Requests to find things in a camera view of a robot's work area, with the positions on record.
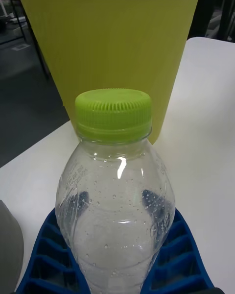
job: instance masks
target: gray object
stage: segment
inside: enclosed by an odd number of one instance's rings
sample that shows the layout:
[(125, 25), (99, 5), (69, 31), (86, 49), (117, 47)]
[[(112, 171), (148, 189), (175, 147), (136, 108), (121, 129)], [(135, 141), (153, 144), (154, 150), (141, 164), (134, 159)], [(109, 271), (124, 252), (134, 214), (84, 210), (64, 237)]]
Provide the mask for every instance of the gray object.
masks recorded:
[(0, 293), (16, 288), (24, 256), (21, 228), (6, 205), (0, 200)]

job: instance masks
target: white table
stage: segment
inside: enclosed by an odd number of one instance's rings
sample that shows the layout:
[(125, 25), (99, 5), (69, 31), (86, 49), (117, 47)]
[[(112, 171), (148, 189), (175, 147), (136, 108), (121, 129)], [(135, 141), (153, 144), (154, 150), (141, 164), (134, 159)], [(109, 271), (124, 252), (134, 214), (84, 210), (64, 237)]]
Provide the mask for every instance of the white table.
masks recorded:
[[(234, 294), (235, 45), (187, 41), (161, 134), (176, 205), (215, 286)], [(78, 144), (70, 122), (0, 169), (0, 199), (18, 220), (26, 269), (54, 207), (60, 174)]]

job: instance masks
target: dark carpet floor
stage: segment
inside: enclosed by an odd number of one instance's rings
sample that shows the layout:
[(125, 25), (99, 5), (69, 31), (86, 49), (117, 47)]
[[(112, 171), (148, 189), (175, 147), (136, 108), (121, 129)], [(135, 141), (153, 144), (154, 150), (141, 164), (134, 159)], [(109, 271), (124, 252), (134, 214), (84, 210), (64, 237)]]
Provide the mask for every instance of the dark carpet floor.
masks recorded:
[(42, 72), (34, 45), (0, 46), (0, 167), (69, 120), (51, 76)]

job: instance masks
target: clear plastic bottle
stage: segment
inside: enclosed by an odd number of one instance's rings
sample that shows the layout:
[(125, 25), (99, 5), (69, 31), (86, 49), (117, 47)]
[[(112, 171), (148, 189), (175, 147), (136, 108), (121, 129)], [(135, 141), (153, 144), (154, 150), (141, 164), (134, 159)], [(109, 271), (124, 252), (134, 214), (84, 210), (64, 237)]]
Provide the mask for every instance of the clear plastic bottle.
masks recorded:
[(75, 108), (81, 142), (59, 182), (58, 225), (92, 294), (139, 294), (175, 214), (165, 166), (147, 140), (150, 97), (96, 90)]

